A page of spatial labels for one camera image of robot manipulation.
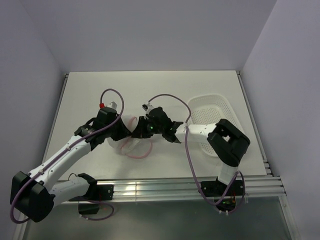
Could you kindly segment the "white mesh laundry bag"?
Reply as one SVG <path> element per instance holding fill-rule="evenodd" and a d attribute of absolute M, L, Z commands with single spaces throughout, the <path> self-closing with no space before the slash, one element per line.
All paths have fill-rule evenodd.
<path fill-rule="evenodd" d="M 137 116 L 123 115 L 121 119 L 127 129 L 131 132 L 133 132 L 138 126 Z M 142 139 L 132 138 L 130 136 L 119 141 L 114 141 L 111 138 L 108 138 L 107 142 L 117 154 L 138 160 L 148 157 L 153 149 L 153 143 L 150 138 Z"/>

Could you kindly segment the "white bra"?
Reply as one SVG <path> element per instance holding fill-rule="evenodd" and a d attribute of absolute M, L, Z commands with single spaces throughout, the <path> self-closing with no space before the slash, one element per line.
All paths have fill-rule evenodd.
<path fill-rule="evenodd" d="M 120 152 L 122 155 L 126 155 L 131 152 L 139 143 L 140 139 L 138 138 L 128 138 L 120 147 Z"/>

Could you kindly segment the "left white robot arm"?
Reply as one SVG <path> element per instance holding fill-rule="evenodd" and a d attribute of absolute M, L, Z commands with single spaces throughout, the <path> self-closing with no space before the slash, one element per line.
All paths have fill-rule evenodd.
<path fill-rule="evenodd" d="M 97 204 L 97 180 L 86 173 L 57 183 L 59 178 L 78 160 L 92 152 L 105 139 L 122 140 L 131 135 L 121 114 L 111 107 L 103 107 L 96 117 L 80 126 L 70 140 L 51 158 L 30 170 L 19 171 L 12 179 L 10 218 L 16 223 L 14 210 L 19 210 L 35 223 L 46 218 L 54 207 L 72 200 Z"/>

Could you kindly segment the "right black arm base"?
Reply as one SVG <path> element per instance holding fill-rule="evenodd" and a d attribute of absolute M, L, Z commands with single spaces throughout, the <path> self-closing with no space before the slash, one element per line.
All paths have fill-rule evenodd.
<path fill-rule="evenodd" d="M 215 197 L 218 202 L 227 189 L 227 185 L 214 181 L 201 181 L 201 190 L 206 197 Z M 245 202 L 245 188 L 242 180 L 234 180 L 228 188 L 223 200 L 216 206 L 221 212 L 232 212 Z"/>

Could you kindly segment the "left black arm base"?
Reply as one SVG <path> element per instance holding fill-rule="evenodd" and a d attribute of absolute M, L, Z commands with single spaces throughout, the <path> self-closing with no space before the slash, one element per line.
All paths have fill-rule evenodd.
<path fill-rule="evenodd" d="M 114 185 L 98 184 L 91 193 L 73 197 L 69 202 L 78 203 L 78 213 L 80 215 L 97 215 L 100 210 L 107 210 L 109 211 L 109 215 L 112 216 L 115 209 L 109 204 L 109 201 L 113 199 L 113 193 Z"/>

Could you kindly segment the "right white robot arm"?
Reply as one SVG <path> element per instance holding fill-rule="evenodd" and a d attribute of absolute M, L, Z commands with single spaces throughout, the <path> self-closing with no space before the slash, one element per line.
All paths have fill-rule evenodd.
<path fill-rule="evenodd" d="M 189 142 L 209 144 L 222 162 L 216 179 L 216 189 L 222 195 L 229 194 L 233 181 L 238 175 L 241 159 L 250 145 L 249 138 L 227 119 L 212 124 L 190 124 L 171 120 L 162 107 L 143 105 L 145 116 L 140 116 L 131 136 L 148 139 L 161 135 L 166 141 L 175 144 Z"/>

